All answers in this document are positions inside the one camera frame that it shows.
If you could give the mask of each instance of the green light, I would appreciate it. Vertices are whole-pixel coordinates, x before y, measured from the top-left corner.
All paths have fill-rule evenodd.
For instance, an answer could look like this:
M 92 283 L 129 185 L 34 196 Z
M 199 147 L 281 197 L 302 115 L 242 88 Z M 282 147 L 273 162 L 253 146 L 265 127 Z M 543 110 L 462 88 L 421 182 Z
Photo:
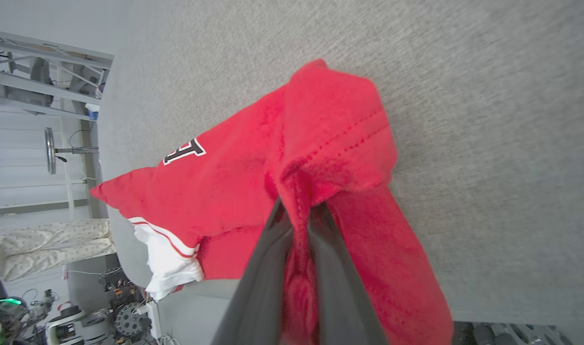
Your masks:
M 1 299 L 0 303 L 2 303 L 2 302 L 9 302 L 9 303 L 17 304 L 17 305 L 20 305 L 22 303 L 22 301 L 19 301 L 17 299 Z

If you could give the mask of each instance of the cable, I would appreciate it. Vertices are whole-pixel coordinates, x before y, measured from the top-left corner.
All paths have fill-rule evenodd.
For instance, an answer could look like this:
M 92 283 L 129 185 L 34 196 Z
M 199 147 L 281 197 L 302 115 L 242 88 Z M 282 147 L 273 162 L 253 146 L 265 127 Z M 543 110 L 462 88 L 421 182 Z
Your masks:
M 75 136 L 75 134 L 79 133 L 79 132 L 91 132 L 92 128 L 94 127 L 94 122 L 92 122 L 92 124 L 90 125 L 90 129 L 79 129 L 78 131 L 75 131 L 75 133 L 72 133 L 70 135 L 70 138 L 68 138 L 68 145 L 70 147 L 77 147 L 77 146 L 73 146 L 70 141 L 72 140 L 72 137 Z
M 111 272 L 109 272 L 109 273 L 117 272 L 117 271 L 119 271 L 120 269 L 121 269 L 121 267 L 119 267 L 119 268 L 115 269 L 115 271 L 111 271 Z M 85 273 L 86 275 L 101 275 L 101 274 L 102 274 L 102 273 L 91 273 L 91 272 L 82 272 L 82 271 L 67 271 L 67 272 Z M 24 282 L 24 281 L 26 281 L 26 280 L 33 280 L 33 279 L 38 279 L 38 278 L 47 277 L 47 276 L 52 276 L 52 275 L 59 275 L 59 272 L 56 272 L 56 273 L 49 273 L 49 275 L 38 276 L 38 277 L 34 277 L 34 278 L 27 278 L 27 279 L 20 280 L 20 281 L 18 281 L 18 282 L 12 282 L 12 283 L 9 283 L 9 284 L 7 284 L 7 285 L 15 285 L 15 284 L 20 284 L 21 282 Z
M 113 271 L 110 271 L 108 273 L 117 272 L 120 269 L 121 269 L 121 267 L 117 267 L 117 269 L 114 269 Z M 92 273 L 92 272 L 82 272 L 82 271 L 66 271 L 66 272 L 84 273 L 86 275 L 101 275 L 102 274 L 102 273 Z
M 134 308 L 134 310 L 132 311 L 132 314 L 134 314 L 134 312 L 141 306 L 141 304 L 145 303 L 147 301 L 147 297 L 145 297 L 145 299 L 143 299 L 143 301 L 141 303 L 139 303 L 139 305 L 136 306 L 136 308 Z
M 52 275 L 59 275 L 59 272 L 56 272 L 56 273 L 49 273 L 48 275 L 44 275 L 44 276 L 38 276 L 38 277 L 34 277 L 34 278 L 27 278 L 27 279 L 20 280 L 20 281 L 18 281 L 18 282 L 12 282 L 12 283 L 9 283 L 9 284 L 7 284 L 7 285 L 15 285 L 15 284 L 20 284 L 21 282 L 24 282 L 24 281 L 26 281 L 26 280 L 33 280 L 33 279 L 38 279 L 38 278 L 47 277 L 47 276 L 52 276 Z
M 158 343 L 160 345 L 181 345 L 181 343 L 179 343 L 179 341 L 174 336 L 171 336 L 167 333 L 160 338 Z
M 34 297 L 33 297 L 33 299 L 31 299 L 31 301 L 34 301 L 34 299 L 36 299 L 36 297 L 38 296 L 38 290 L 37 290 L 37 289 L 35 289 L 35 288 L 31 288 L 30 290 L 28 290 L 28 291 L 24 292 L 24 294 L 22 295 L 22 299 L 24 298 L 24 296 L 25 296 L 25 295 L 26 295 L 28 292 L 31 292 L 32 290 L 36 291 L 36 294 L 34 294 Z

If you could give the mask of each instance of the jersey lettering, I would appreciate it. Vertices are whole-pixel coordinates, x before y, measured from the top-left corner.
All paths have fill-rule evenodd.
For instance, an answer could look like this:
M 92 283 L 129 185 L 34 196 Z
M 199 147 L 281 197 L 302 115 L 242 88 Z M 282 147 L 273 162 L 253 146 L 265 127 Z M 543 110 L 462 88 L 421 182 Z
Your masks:
M 176 149 L 170 155 L 167 155 L 163 159 L 162 162 L 164 163 L 164 165 L 167 165 L 174 160 L 178 160 L 178 159 L 180 159 L 182 157 L 186 157 L 188 155 L 202 156 L 206 153 L 207 152 L 205 151 L 205 149 L 203 149 L 202 146 L 200 146 L 200 144 L 198 144 L 198 140 L 192 139 L 184 146 L 181 146 L 180 148 Z

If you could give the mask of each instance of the gray carpet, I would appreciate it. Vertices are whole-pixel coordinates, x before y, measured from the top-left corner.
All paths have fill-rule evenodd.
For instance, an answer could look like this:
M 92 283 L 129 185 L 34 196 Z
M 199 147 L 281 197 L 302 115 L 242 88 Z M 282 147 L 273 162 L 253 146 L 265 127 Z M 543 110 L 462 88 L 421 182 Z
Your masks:
M 379 89 L 391 189 L 454 319 L 584 324 L 584 0 L 133 4 L 99 118 L 105 179 L 324 58 Z M 146 251 L 109 213 L 145 286 Z

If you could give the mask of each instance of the gear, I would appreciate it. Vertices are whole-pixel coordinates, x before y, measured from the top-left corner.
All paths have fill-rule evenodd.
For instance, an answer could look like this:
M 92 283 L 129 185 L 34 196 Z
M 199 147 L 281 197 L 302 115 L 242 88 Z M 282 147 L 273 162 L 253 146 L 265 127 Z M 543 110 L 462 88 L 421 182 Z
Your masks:
M 140 302 L 126 304 L 117 313 L 114 323 L 114 328 L 117 332 L 125 336 L 137 336 L 143 332 L 141 321 L 147 316 L 133 313 L 139 304 Z
M 108 269 L 106 271 L 104 271 L 101 275 L 99 275 L 98 277 L 98 282 L 101 283 L 102 285 L 106 284 L 106 277 L 112 275 L 113 273 L 119 271 L 121 268 L 120 267 L 114 267 L 112 269 Z

